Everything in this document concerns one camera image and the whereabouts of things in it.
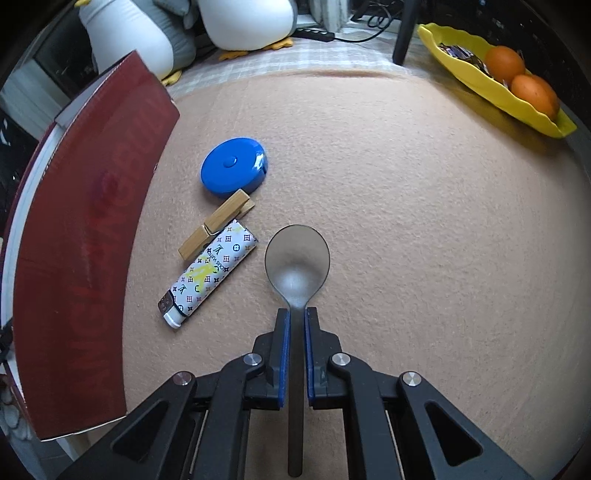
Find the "wooden clothespin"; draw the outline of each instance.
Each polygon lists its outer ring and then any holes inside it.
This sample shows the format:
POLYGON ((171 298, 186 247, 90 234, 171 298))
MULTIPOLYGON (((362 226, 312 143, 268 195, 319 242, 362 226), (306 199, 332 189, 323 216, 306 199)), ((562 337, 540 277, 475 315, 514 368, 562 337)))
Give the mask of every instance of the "wooden clothespin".
POLYGON ((192 260, 227 224, 242 218, 254 206, 255 203, 243 190, 237 190, 184 241, 178 253, 184 260, 192 260))

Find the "spoon handle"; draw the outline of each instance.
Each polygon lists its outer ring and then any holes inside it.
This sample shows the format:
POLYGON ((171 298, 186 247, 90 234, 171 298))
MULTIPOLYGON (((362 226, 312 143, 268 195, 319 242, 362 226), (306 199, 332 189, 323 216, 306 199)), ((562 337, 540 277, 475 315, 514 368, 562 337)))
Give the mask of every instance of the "spoon handle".
POLYGON ((287 473, 300 476, 304 455, 304 309, 290 306, 287 473))

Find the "metal screw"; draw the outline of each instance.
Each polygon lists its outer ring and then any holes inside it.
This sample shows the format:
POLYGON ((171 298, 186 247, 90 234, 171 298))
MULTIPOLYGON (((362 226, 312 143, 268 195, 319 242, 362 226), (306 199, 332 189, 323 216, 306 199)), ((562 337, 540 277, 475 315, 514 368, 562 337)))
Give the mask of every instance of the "metal screw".
POLYGON ((402 381, 409 387, 416 387, 421 382, 421 380, 421 376, 416 372, 406 372, 402 376, 402 381))
POLYGON ((258 353, 247 353, 244 356, 244 363, 255 367, 262 362, 262 357, 258 353))
POLYGON ((190 372, 176 372, 173 375, 173 382, 181 387, 187 385, 192 379, 193 376, 190 372))
POLYGON ((349 365, 349 362, 351 361, 351 357, 349 355, 347 355, 346 353, 335 353, 332 356, 332 361, 334 364, 336 364, 340 367, 344 367, 345 365, 349 365))

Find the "penguin foot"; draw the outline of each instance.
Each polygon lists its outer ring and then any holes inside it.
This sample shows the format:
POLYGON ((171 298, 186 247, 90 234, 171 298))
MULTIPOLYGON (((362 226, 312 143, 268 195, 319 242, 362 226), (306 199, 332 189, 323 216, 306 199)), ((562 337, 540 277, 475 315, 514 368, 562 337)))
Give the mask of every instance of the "penguin foot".
POLYGON ((244 55, 248 55, 248 52, 246 50, 225 51, 220 55, 219 60, 233 60, 237 59, 238 57, 243 57, 244 55))
POLYGON ((263 50, 279 50, 280 48, 283 48, 283 47, 293 47, 293 46, 294 46, 294 41, 291 39, 291 37, 287 37, 287 38, 284 38, 283 40, 276 41, 275 43, 272 43, 271 45, 267 45, 266 47, 263 48, 263 50))
POLYGON ((163 78, 162 85, 164 85, 165 87, 167 87, 169 85, 174 85, 175 83, 178 82, 179 78, 181 78, 182 74, 183 74, 183 72, 181 72, 181 70, 177 70, 176 72, 168 75, 166 78, 163 78))

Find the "checkered cloth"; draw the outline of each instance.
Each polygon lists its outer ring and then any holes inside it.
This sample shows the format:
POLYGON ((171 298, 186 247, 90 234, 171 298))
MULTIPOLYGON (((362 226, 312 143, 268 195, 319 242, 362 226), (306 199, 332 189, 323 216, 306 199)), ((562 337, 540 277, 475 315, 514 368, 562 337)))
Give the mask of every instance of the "checkered cloth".
MULTIPOLYGON (((359 40, 375 34, 374 31, 345 28, 339 36, 359 40)), ((432 58, 421 41, 413 37, 404 67, 392 62, 396 43, 395 33, 384 32, 365 43, 352 44, 339 41, 321 41, 294 38, 294 45, 273 51, 250 52, 245 57, 219 61, 215 52, 203 62, 196 63, 183 73, 181 79, 168 88, 170 95, 178 99, 192 91, 270 72, 305 69, 353 69, 382 70, 421 77, 448 77, 449 73, 432 58)))

